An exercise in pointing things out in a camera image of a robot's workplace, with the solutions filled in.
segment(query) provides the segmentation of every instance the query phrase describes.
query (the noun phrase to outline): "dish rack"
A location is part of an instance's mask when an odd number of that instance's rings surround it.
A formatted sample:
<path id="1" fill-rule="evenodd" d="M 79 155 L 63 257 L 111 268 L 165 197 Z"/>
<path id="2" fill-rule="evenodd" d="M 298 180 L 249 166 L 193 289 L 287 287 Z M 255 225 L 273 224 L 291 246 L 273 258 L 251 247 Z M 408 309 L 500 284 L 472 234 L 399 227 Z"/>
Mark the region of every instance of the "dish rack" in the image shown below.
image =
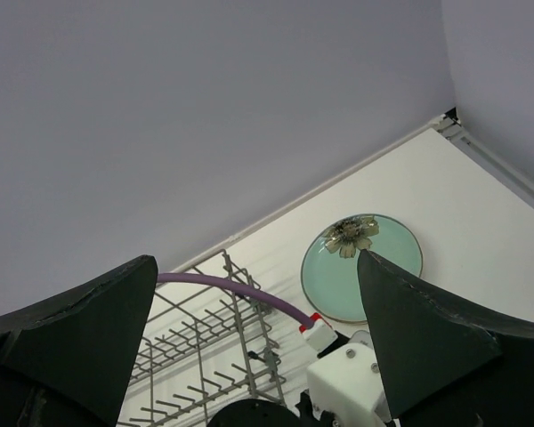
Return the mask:
<path id="1" fill-rule="evenodd" d="M 261 288 L 225 250 L 185 271 Z M 179 286 L 157 286 L 117 425 L 207 425 L 226 403 L 245 397 L 285 405 L 279 343 L 269 337 L 272 308 L 209 286 L 181 293 Z M 220 358 L 226 352 L 230 355 Z M 235 352 L 239 363 L 232 361 Z M 219 359 L 227 359 L 227 365 L 218 368 Z"/>

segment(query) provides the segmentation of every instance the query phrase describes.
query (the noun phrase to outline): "gray wall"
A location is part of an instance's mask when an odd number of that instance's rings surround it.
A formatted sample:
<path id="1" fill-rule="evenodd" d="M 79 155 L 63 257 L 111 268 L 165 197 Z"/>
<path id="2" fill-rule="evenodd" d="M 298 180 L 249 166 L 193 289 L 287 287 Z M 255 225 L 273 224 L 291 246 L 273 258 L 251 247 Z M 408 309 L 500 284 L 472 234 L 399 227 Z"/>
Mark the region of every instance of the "gray wall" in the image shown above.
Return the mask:
<path id="1" fill-rule="evenodd" d="M 534 180 L 534 0 L 443 0 L 464 126 Z"/>
<path id="2" fill-rule="evenodd" d="M 441 0 L 0 2 L 0 314 L 172 268 L 453 105 Z"/>

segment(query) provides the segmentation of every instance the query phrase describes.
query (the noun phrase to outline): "plate rim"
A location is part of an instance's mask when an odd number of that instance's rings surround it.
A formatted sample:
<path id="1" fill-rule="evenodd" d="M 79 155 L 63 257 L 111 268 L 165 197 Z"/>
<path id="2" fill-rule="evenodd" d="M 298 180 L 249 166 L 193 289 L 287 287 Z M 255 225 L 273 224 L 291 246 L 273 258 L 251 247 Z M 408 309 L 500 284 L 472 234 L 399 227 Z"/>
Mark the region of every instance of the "plate rim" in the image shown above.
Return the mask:
<path id="1" fill-rule="evenodd" d="M 304 272 L 304 261 L 306 260 L 306 255 L 311 251 L 311 248 L 313 247 L 313 245 L 316 243 L 316 241 L 320 238 L 320 236 L 322 236 L 322 234 L 325 232 L 325 230 L 328 229 L 328 227 L 332 226 L 333 224 L 336 224 L 337 222 L 339 221 L 343 221 L 343 220 L 347 220 L 348 218 L 352 218 L 353 216 L 381 216 L 382 218 L 386 218 L 388 220 L 392 220 L 394 222 L 397 222 L 398 224 L 400 224 L 401 227 L 403 227 L 404 229 L 406 229 L 407 231 L 409 231 L 409 234 L 411 235 L 412 238 L 414 238 L 414 240 L 416 241 L 417 243 L 417 249 L 419 249 L 419 258 L 421 259 L 421 268 L 419 269 L 419 275 L 418 277 L 421 278 L 421 275 L 424 271 L 424 252 L 423 250 L 421 249 L 421 245 L 419 245 L 419 240 L 417 240 L 417 237 L 416 235 L 413 233 L 413 231 L 411 231 L 409 229 L 409 227 L 407 227 L 403 222 L 399 221 L 399 220 L 396 220 L 395 218 L 392 218 L 391 216 L 388 216 L 388 215 L 382 215 L 380 213 L 355 213 L 354 215 L 348 215 L 348 216 L 345 216 L 344 218 L 341 218 L 340 220 L 336 220 L 334 222 L 332 222 L 331 224 L 329 224 L 323 231 L 321 231 L 317 237 L 315 237 L 312 242 L 309 244 L 309 247 L 307 247 L 306 251 L 304 252 L 304 255 L 303 255 L 303 260 L 301 261 L 301 289 L 303 289 L 303 295 L 304 297 L 306 298 L 306 300 L 309 302 L 309 304 L 318 312 L 320 313 L 322 316 L 326 317 L 326 318 L 330 318 L 331 320 L 334 320 L 336 322 L 340 322 L 340 323 L 345 323 L 345 324 L 348 324 L 348 325 L 367 325 L 368 324 L 368 321 L 367 320 L 358 320 L 358 321 L 352 321 L 352 320 L 342 320 L 340 318 L 334 318 L 332 316 L 329 316 L 328 314 L 325 314 L 322 310 L 320 310 L 316 304 L 314 302 L 312 302 L 311 298 L 309 298 L 309 295 L 306 293 L 306 290 L 304 289 L 304 280 L 303 280 L 303 272 Z"/>

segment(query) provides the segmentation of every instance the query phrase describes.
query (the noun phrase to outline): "flower design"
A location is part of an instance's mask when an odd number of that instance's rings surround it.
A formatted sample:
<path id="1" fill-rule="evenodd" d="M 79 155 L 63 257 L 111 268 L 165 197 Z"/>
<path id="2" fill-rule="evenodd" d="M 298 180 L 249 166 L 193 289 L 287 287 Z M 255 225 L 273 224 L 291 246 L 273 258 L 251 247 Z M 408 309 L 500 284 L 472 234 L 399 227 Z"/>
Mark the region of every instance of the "flower design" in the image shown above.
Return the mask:
<path id="1" fill-rule="evenodd" d="M 342 258 L 353 258 L 356 255 L 356 249 L 369 249 L 372 240 L 369 238 L 375 236 L 380 231 L 374 215 L 360 215 L 345 218 L 330 226 L 323 234 L 325 238 L 324 246 L 334 254 L 340 249 Z"/>

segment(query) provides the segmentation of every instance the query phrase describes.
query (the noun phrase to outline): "light green plate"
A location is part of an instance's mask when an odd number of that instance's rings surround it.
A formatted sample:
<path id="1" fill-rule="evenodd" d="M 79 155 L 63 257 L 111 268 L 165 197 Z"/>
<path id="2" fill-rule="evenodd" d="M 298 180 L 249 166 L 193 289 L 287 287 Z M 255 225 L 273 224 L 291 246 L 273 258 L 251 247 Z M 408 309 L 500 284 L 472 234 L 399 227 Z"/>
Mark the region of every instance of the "light green plate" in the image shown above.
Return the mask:
<path id="1" fill-rule="evenodd" d="M 421 276 L 421 248 L 403 224 L 378 214 L 351 216 L 320 233 L 304 256 L 303 291 L 316 311 L 347 323 L 367 321 L 360 298 L 357 262 L 359 247 L 368 246 L 411 274 Z"/>

